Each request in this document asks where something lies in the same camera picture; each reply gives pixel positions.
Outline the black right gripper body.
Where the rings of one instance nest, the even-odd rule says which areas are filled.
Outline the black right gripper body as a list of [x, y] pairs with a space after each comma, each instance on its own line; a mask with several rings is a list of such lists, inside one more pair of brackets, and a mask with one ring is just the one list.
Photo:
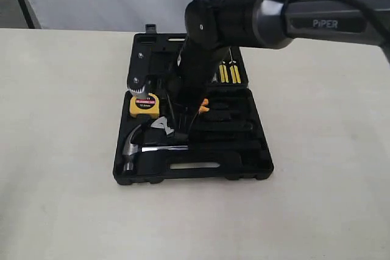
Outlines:
[[207, 85], [227, 55], [228, 47], [206, 49], [185, 38], [170, 73], [170, 98], [181, 110], [194, 114], [204, 101]]

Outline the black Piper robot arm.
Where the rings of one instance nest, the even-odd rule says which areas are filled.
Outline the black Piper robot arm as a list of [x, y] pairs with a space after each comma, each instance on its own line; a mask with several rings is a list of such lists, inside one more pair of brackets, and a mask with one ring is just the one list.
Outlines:
[[168, 88], [174, 128], [182, 138], [233, 46], [282, 49], [304, 38], [377, 46], [389, 55], [389, 0], [193, 0], [185, 27]]

